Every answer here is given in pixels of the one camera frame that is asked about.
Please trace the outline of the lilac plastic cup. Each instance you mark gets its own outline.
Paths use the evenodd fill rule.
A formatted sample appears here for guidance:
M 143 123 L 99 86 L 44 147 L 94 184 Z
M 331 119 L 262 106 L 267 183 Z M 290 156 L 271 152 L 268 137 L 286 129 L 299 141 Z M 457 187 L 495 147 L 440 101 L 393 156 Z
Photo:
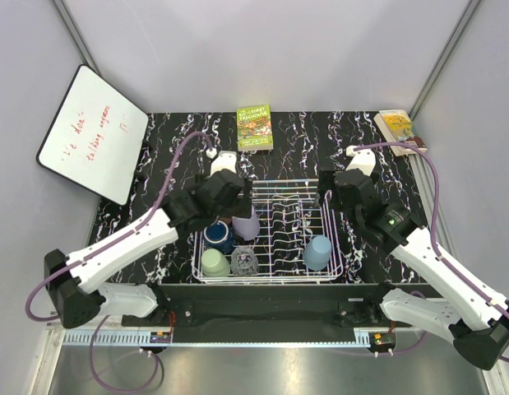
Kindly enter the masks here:
M 245 241 L 255 239 L 260 232 L 260 223 L 254 207 L 251 207 L 250 217 L 232 218 L 232 227 L 234 233 Z

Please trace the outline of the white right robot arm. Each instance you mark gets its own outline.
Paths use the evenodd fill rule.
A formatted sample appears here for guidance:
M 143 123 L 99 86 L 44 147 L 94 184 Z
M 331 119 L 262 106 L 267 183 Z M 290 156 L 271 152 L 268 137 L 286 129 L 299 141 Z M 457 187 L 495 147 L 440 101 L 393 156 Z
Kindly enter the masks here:
M 509 346 L 509 298 L 484 284 L 446 250 L 409 209 L 382 201 L 360 169 L 323 170 L 317 200 L 343 213 L 355 233 L 415 270 L 447 302 L 440 305 L 381 285 L 364 316 L 374 326 L 408 323 L 450 342 L 473 366 L 490 370 Z

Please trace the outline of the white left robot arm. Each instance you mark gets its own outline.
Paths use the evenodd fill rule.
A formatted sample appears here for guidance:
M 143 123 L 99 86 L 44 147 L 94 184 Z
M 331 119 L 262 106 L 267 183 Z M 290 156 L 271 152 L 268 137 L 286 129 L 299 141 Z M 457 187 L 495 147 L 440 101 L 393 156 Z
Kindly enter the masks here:
M 44 286 L 61 324 L 78 328 L 99 314 L 130 315 L 152 326 L 162 324 L 169 307 L 157 286 L 108 279 L 149 252 L 203 231 L 220 218 L 248 216 L 251 205 L 252 181 L 231 170 L 218 170 L 198 176 L 185 190 L 168 193 L 157 209 L 88 248 L 47 253 Z

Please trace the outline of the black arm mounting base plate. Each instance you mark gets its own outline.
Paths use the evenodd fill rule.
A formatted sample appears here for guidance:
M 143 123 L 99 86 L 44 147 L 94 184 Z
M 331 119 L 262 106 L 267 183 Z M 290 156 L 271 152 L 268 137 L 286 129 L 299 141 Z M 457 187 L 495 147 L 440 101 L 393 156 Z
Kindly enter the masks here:
M 125 327 L 174 326 L 177 343 L 323 343 L 384 328 L 378 299 L 393 285 L 162 285 L 156 318 L 124 314 Z

